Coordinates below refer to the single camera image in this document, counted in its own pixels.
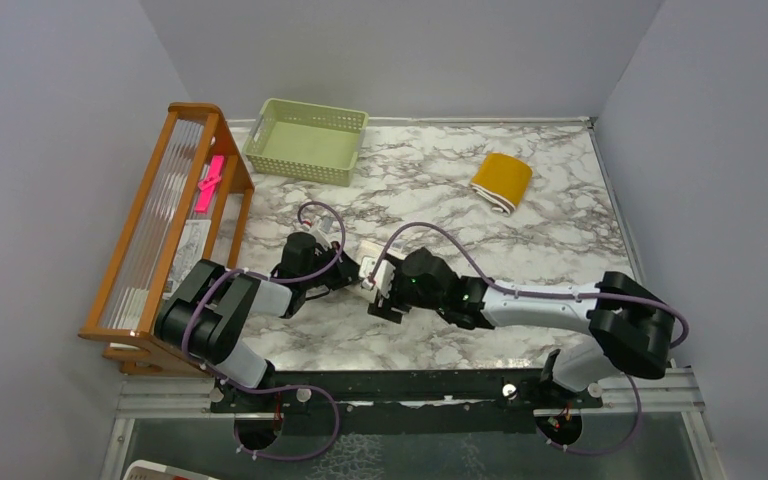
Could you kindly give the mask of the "green plastic basket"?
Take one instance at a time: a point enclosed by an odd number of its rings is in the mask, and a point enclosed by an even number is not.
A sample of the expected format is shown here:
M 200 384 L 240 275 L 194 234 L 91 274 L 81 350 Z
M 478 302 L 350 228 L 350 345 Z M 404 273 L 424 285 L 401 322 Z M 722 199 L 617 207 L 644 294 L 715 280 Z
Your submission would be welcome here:
M 359 110 L 270 98 L 242 153 L 258 173 L 347 187 L 368 121 Z

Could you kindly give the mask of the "yellow towel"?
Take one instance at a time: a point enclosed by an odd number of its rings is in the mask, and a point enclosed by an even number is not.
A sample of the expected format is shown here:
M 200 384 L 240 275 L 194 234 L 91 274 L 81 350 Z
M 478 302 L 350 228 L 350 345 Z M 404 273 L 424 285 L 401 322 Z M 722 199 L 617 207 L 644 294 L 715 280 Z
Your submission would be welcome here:
M 493 152 L 485 157 L 469 186 L 495 211 L 511 215 L 522 201 L 532 176 L 532 168 L 522 160 Z

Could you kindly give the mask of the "white towel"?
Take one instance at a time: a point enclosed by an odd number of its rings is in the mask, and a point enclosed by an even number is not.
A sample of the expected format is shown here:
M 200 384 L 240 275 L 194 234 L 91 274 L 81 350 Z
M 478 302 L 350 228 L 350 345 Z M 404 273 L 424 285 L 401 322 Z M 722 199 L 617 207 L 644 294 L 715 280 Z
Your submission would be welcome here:
M 383 246 L 370 240 L 362 240 L 357 249 L 359 277 L 363 290 L 373 290 L 384 279 L 385 261 L 381 259 Z

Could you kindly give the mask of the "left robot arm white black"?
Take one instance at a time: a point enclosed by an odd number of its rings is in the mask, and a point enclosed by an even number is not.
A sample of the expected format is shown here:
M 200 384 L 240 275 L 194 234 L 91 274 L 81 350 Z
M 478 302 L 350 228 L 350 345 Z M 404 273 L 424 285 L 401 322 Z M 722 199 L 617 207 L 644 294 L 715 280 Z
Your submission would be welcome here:
M 271 282 L 254 272 L 234 277 L 213 261 L 200 260 L 160 308 L 153 334 L 236 385 L 245 407 L 258 411 L 273 401 L 274 366 L 242 339 L 252 315 L 290 318 L 312 297 L 359 282 L 359 264 L 337 241 L 295 232 L 287 237 Z

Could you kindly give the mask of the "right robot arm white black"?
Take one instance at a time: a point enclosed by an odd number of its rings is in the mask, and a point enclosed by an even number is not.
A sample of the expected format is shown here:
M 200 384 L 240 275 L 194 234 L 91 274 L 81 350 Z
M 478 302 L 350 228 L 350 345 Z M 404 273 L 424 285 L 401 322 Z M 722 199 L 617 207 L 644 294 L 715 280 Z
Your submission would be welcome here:
M 546 360 L 537 393 L 552 407 L 603 378 L 624 373 L 657 380 L 668 366 L 675 317 L 621 272 L 582 286 L 529 288 L 461 276 L 422 248 L 403 259 L 365 255 L 360 277 L 369 314 L 390 322 L 418 308 L 465 330 L 523 326 L 586 335 L 580 345 Z

